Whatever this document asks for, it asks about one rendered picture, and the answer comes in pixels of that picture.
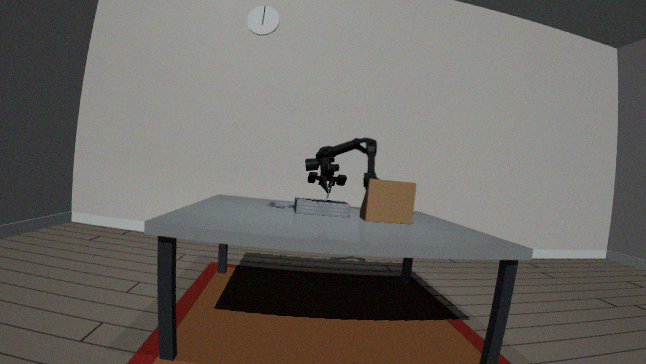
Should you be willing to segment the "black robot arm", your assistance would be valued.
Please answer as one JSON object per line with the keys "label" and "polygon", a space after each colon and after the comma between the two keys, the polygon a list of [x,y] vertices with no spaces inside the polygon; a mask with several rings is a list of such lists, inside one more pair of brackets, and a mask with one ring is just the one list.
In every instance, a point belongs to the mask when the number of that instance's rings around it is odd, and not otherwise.
{"label": "black robot arm", "polygon": [[[360,145],[360,143],[362,142],[367,142],[366,148]],[[326,164],[325,166],[323,166],[322,174],[327,172],[327,173],[332,173],[334,176],[334,172],[339,171],[339,164],[331,164],[331,162],[335,162],[334,157],[339,154],[348,152],[350,150],[358,149],[368,155],[368,172],[364,173],[364,187],[367,190],[369,180],[378,179],[375,172],[375,160],[374,160],[374,156],[376,154],[376,145],[377,145],[377,142],[372,139],[354,138],[351,141],[348,141],[333,147],[332,146],[321,147],[320,150],[316,153],[316,158],[306,159],[305,161],[306,171],[318,170],[319,165],[321,168],[322,165]]]}

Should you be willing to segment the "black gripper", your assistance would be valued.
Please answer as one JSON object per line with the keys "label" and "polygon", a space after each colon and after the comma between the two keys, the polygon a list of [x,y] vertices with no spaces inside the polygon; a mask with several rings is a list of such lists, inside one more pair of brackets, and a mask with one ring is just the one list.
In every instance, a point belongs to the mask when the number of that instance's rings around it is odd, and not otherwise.
{"label": "black gripper", "polygon": [[[327,173],[327,172],[322,174],[322,169],[323,169],[323,166],[325,166],[325,165],[326,164],[321,166],[321,172],[320,172],[321,175],[320,176],[317,176],[318,175],[317,172],[310,172],[309,173],[308,183],[315,183],[315,179],[319,180],[318,184],[321,185],[327,193],[328,193],[328,188],[332,188],[332,186],[335,185],[335,182],[339,186],[344,186],[345,182],[347,180],[347,176],[346,175],[338,175],[338,177],[333,177],[332,173]],[[329,181],[328,186],[327,186],[327,181]]]}

